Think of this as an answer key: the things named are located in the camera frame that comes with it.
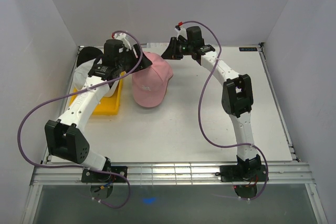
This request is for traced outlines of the white cap black brim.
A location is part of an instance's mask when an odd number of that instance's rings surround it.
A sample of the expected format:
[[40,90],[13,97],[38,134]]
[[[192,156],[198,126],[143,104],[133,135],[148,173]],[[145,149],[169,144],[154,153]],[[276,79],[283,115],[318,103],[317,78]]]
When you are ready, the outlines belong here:
[[[81,90],[83,86],[86,84],[86,79],[88,77],[88,73],[91,70],[93,63],[95,59],[86,61],[84,63],[81,63],[78,67],[75,69],[75,73],[73,74],[73,83],[74,87],[77,91]],[[104,95],[104,97],[109,98],[113,96],[115,93],[115,90],[118,88],[119,81],[114,82],[110,90]]]

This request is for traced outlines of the aluminium front rail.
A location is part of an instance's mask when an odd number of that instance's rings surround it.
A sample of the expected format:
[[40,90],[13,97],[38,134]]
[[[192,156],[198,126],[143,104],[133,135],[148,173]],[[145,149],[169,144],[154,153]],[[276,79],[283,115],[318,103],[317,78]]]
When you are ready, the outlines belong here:
[[[219,185],[222,163],[128,163],[127,179],[131,185]],[[271,162],[268,165],[269,184],[313,184],[309,164]],[[32,185],[94,184],[93,172],[81,168],[37,168]]]

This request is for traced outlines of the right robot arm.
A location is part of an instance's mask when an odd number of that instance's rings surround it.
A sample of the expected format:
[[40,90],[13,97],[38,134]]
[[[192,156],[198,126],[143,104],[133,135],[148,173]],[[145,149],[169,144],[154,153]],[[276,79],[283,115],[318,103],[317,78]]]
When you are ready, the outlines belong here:
[[163,59],[181,60],[191,56],[210,72],[222,86],[221,103],[233,124],[237,148],[237,164],[221,166],[216,176],[222,182],[247,181],[257,177],[262,169],[261,158],[254,145],[251,110],[254,103],[251,78],[239,74],[220,59],[219,53],[203,39],[200,27],[175,26],[177,36],[170,39]]

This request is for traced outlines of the paper label strip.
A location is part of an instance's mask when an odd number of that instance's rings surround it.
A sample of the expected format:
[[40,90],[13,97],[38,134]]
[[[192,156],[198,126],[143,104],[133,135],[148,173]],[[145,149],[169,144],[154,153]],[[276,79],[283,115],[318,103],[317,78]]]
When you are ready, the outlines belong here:
[[167,48],[168,42],[149,42],[147,43],[147,48]]

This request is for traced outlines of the yellow plastic bin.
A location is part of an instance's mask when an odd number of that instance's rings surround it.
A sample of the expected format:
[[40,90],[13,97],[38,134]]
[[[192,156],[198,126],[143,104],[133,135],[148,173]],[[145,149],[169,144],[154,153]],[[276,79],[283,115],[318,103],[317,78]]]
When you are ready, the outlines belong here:
[[106,98],[104,95],[109,91],[108,85],[99,77],[88,77],[86,84],[80,90],[83,93],[71,97],[69,107],[66,111],[71,113],[72,110],[78,110],[78,112],[89,116],[117,115],[122,85],[123,80],[119,80],[118,88],[113,96]]

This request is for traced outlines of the pink cap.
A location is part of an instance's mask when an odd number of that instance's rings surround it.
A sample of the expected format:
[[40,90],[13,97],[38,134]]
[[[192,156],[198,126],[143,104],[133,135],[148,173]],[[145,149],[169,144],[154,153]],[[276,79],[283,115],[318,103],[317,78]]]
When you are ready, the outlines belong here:
[[153,108],[162,103],[173,70],[160,55],[144,52],[152,64],[132,74],[132,94],[135,102],[145,108]]

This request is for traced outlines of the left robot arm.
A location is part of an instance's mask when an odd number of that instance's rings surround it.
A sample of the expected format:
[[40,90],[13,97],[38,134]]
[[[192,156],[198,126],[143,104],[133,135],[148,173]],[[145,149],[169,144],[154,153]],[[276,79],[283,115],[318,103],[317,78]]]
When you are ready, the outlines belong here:
[[83,86],[68,109],[57,120],[46,123],[45,135],[50,155],[93,170],[94,177],[105,182],[111,177],[109,159],[91,149],[84,136],[85,126],[101,99],[116,89],[121,78],[152,62],[140,45],[130,46],[126,39],[108,39],[102,50],[86,47],[78,56],[85,53],[91,53],[94,59],[80,61],[80,70],[90,68]]

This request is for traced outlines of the black cap white NY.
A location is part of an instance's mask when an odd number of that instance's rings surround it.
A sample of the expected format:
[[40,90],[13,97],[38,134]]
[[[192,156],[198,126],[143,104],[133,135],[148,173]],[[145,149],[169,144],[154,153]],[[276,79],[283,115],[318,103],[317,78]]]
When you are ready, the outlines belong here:
[[76,68],[85,67],[91,69],[95,60],[103,55],[103,52],[96,47],[84,47],[77,56]]

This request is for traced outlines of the black corner label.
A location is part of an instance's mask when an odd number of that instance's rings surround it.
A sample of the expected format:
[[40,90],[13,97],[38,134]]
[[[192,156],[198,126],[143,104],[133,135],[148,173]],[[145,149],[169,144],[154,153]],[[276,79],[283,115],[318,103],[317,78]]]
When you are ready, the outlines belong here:
[[239,47],[239,51],[248,52],[248,51],[258,51],[257,47]]

